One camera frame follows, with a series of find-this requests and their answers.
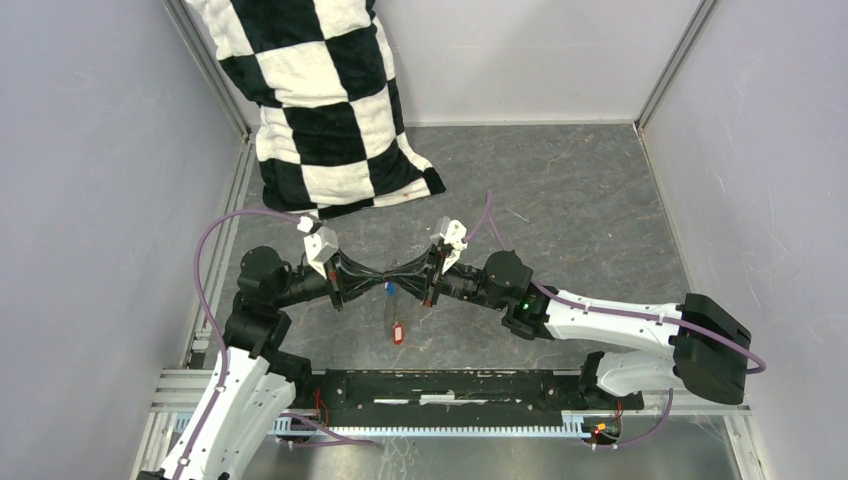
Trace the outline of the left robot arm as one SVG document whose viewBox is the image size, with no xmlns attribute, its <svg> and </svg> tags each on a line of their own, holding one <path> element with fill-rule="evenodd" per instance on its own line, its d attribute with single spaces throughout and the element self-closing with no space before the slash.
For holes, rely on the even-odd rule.
<svg viewBox="0 0 848 480">
<path fill-rule="evenodd" d="M 141 479 L 240 479 L 270 429 L 316 390 L 311 362 L 281 351 L 292 321 L 284 307 L 328 297 L 340 307 L 378 284 L 364 277 L 348 292 L 335 253 L 318 268 L 293 267 L 267 246 L 241 259 L 223 346 L 188 426 L 162 464 Z"/>
</svg>

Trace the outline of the key with red tag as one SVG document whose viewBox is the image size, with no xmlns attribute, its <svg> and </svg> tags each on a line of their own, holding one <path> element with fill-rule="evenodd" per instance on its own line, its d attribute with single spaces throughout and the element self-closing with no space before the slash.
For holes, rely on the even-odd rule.
<svg viewBox="0 0 848 480">
<path fill-rule="evenodd" d="M 394 322 L 391 328 L 391 340 L 395 345 L 402 345 L 405 339 L 404 326 L 400 322 Z"/>
</svg>

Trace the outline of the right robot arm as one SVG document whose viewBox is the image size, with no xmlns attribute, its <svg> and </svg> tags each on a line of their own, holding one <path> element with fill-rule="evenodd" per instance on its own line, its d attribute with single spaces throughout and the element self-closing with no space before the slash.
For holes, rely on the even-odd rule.
<svg viewBox="0 0 848 480">
<path fill-rule="evenodd" d="M 526 339 L 586 340 L 620 347 L 587 357 L 580 400 L 602 408 L 645 390 L 685 389 L 710 402 L 739 405 L 746 379 L 762 370 L 751 333 L 711 297 L 643 304 L 589 298 L 546 286 L 513 250 L 491 254 L 481 268 L 455 261 L 438 246 L 393 267 L 386 279 L 424 305 L 448 296 L 503 312 L 502 324 Z"/>
</svg>

